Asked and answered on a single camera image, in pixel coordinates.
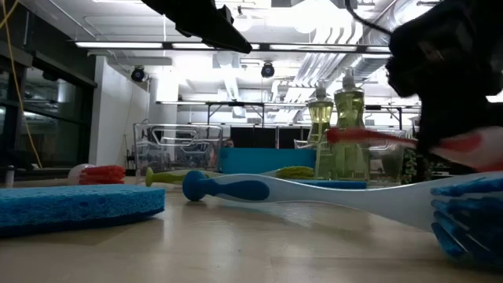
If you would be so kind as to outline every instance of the toothbrush bristles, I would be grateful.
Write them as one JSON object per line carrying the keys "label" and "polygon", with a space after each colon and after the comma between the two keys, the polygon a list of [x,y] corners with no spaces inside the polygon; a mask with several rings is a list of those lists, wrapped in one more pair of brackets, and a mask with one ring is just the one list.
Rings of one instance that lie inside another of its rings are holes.
{"label": "toothbrush bristles", "polygon": [[431,202],[436,210],[431,228],[448,255],[455,259],[469,255],[491,266],[503,265],[503,201],[497,197],[501,191],[503,178],[477,179],[431,190],[433,196],[452,197]]}

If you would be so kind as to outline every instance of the security camera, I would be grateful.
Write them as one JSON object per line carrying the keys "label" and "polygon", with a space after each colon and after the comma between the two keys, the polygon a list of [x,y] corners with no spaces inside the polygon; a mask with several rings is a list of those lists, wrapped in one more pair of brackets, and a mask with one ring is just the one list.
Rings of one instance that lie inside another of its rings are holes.
{"label": "security camera", "polygon": [[274,67],[273,63],[266,62],[262,67],[262,77],[265,79],[272,78],[274,76]]}
{"label": "security camera", "polygon": [[144,66],[134,67],[134,71],[131,73],[131,79],[137,83],[143,83],[149,78],[149,75],[145,72]]}

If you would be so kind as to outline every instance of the green dish soap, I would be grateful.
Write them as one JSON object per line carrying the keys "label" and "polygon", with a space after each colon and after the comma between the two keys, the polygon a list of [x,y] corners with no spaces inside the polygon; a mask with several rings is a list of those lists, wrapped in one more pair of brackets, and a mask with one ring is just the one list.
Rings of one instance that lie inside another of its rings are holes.
{"label": "green dish soap", "polygon": [[316,98],[309,101],[307,105],[312,122],[308,141],[316,149],[314,177],[329,179],[332,169],[332,151],[326,137],[324,138],[324,133],[330,128],[333,101],[327,96],[325,81],[318,81],[315,94]]}
{"label": "green dish soap", "polygon": [[[354,83],[354,70],[347,68],[343,88],[335,94],[337,127],[346,129],[365,127],[363,111],[365,92]],[[370,156],[368,146],[337,143],[332,147],[332,178],[335,180],[368,181]]]}

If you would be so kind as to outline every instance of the toothbrush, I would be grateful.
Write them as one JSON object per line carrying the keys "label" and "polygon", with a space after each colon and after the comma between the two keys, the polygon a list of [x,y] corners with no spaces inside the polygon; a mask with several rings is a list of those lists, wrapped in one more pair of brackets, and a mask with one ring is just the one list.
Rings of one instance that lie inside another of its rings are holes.
{"label": "toothbrush", "polygon": [[386,189],[345,190],[307,186],[261,175],[206,178],[189,172],[183,193],[240,202],[313,201],[367,211],[433,232],[455,259],[503,263],[503,172],[479,173]]}
{"label": "toothbrush", "polygon": [[[270,171],[266,173],[262,173],[261,175],[276,177],[279,171],[283,171],[283,169]],[[147,172],[145,174],[145,185],[151,186],[154,182],[162,182],[162,183],[172,183],[172,184],[182,184],[185,176],[191,170],[178,170],[178,171],[170,171],[170,172],[161,172],[154,173],[152,168],[148,167]],[[225,174],[210,172],[210,171],[200,171],[204,174],[206,178],[216,178],[220,176],[225,176]],[[306,185],[312,186],[322,186],[325,188],[342,188],[342,189],[366,189],[366,182],[354,182],[354,181],[325,181],[325,180],[315,180],[315,179],[292,179],[292,181],[303,183]]]}
{"label": "toothbrush", "polygon": [[[415,149],[417,145],[417,141],[414,139],[399,138],[389,134],[359,128],[345,130],[332,128],[327,130],[327,140],[331,143],[387,140],[411,149]],[[479,172],[502,171],[502,140],[503,127],[481,128],[468,134],[446,138],[441,141],[438,147],[433,148],[431,153],[447,160],[472,167]]]}

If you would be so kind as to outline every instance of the yellow cable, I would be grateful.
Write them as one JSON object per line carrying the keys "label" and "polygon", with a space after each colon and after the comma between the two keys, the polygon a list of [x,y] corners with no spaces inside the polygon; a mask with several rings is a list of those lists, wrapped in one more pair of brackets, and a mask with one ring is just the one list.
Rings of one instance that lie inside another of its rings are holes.
{"label": "yellow cable", "polygon": [[[16,0],[14,2],[14,5],[13,5],[12,9],[7,13],[6,1],[5,0],[3,1],[3,16],[4,16],[4,19],[0,23],[0,29],[3,27],[3,25],[6,26],[7,45],[9,46],[10,64],[11,64],[11,67],[13,69],[14,84],[16,85],[17,98],[19,98],[19,108],[21,110],[21,113],[23,113],[23,116],[24,116],[23,98],[21,97],[21,90],[19,88],[19,82],[17,81],[16,64],[14,62],[13,47],[12,47],[11,42],[10,42],[9,23],[7,22],[7,20],[10,17],[10,15],[14,11],[14,8],[16,8],[18,2],[19,2],[19,0]],[[24,125],[26,126],[26,133],[28,134],[28,138],[30,139],[31,148],[33,149],[33,153],[37,157],[37,162],[39,163],[39,168],[42,169],[42,162],[40,162],[39,153],[37,153],[37,149],[35,148],[35,143],[33,142],[33,138],[31,138],[30,127],[28,126],[28,119],[26,119],[26,122],[24,123]]]}
{"label": "yellow cable", "polygon": [[10,8],[10,11],[7,13],[7,15],[4,13],[4,17],[3,17],[3,20],[0,22],[0,29],[2,29],[3,25],[6,24],[7,20],[10,18],[10,15],[12,15],[12,13],[14,12],[14,9],[16,8],[17,4],[19,3],[19,0],[16,0],[13,4],[13,7]]}

